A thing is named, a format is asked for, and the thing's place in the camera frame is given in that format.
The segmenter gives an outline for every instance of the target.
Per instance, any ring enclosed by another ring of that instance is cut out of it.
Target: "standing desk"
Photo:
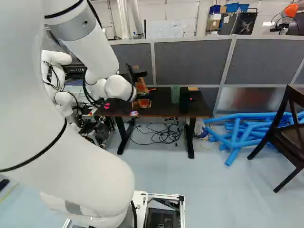
[[[185,134],[187,141],[188,157],[194,158],[193,150],[193,136],[196,118],[210,118],[212,112],[207,106],[205,99],[200,91],[189,91],[192,101],[189,103],[189,110],[186,114],[180,113],[179,104],[171,103],[171,88],[170,87],[157,87],[155,91],[151,91],[151,108],[132,109],[130,102],[122,101],[119,99],[108,98],[107,103],[110,104],[109,109],[104,109],[103,106],[99,107],[94,115],[98,116],[113,116],[115,118],[119,134],[121,136],[121,143],[118,147],[117,154],[121,155],[124,152],[126,143],[129,140],[130,134],[135,125],[135,119],[132,119],[128,129],[126,130],[123,123],[123,116],[130,116],[131,111],[137,111],[140,116],[147,117],[190,117],[190,123],[185,124]]]

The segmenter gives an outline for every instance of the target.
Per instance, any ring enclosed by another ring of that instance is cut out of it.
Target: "whiteboard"
[[[185,20],[163,20],[146,22],[147,38],[184,37],[188,23]]]

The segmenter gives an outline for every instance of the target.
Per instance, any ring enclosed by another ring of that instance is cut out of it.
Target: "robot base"
[[[186,207],[183,195],[134,191],[133,202],[136,207],[137,228],[185,228]],[[134,217],[130,224],[122,224],[122,226],[134,228]],[[66,219],[62,228],[84,227]]]

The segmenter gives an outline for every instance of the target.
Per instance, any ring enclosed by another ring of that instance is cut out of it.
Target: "cubicle partition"
[[[152,87],[199,87],[213,113],[278,108],[286,84],[304,87],[304,37],[206,36],[112,41],[125,71],[148,72]]]

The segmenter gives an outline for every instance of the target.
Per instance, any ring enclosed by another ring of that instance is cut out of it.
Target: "green cup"
[[[177,104],[180,99],[180,86],[179,85],[172,85],[171,86],[171,102],[173,104]]]

